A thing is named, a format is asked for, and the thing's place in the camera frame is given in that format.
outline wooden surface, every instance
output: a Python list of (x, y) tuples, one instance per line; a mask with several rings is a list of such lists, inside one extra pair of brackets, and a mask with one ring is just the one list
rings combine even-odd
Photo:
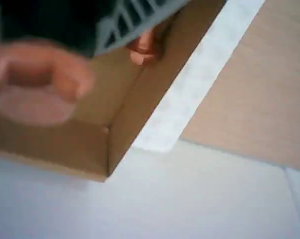
[(300, 0), (267, 0), (183, 139), (300, 169)]

